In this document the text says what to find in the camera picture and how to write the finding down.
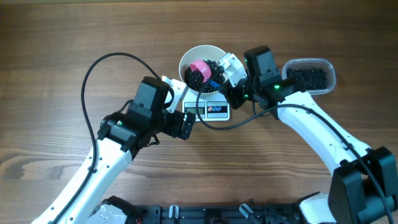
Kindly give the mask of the pink scoop blue handle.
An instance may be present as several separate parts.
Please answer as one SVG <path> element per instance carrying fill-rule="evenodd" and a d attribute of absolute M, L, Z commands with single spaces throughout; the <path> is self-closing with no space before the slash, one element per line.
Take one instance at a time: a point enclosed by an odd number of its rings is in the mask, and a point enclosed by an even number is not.
<path fill-rule="evenodd" d="M 205 82 L 205 86 L 203 87 L 204 93 L 214 92 L 215 89 L 220 86 L 212 81 L 210 67 L 205 63 L 204 60 L 195 60 L 188 67 L 190 67 L 192 71 L 198 70 L 203 75 L 203 82 Z"/>

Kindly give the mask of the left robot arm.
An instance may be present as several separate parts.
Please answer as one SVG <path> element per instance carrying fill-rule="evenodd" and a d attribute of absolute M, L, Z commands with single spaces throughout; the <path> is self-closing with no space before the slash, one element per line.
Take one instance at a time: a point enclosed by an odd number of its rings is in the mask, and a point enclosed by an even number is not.
<path fill-rule="evenodd" d="M 60 195 L 34 223 L 124 223 L 130 207 L 100 205 L 116 177 L 158 133 L 188 139 L 193 113 L 177 111 L 188 86 L 179 80 L 145 77 L 126 113 L 107 115 L 93 148 Z"/>

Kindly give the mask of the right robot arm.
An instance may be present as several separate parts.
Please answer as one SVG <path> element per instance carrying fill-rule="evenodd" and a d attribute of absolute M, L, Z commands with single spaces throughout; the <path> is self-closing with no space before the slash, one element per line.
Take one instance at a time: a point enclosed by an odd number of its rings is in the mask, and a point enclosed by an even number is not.
<path fill-rule="evenodd" d="M 307 223 L 372 223 L 397 210 L 397 168 L 386 148 L 372 149 L 328 116 L 298 81 L 281 76 L 271 50 L 257 47 L 241 62 L 227 53 L 218 61 L 226 74 L 220 92 L 234 109 L 258 102 L 263 112 L 291 127 L 331 173 L 328 194 L 299 203 Z"/>

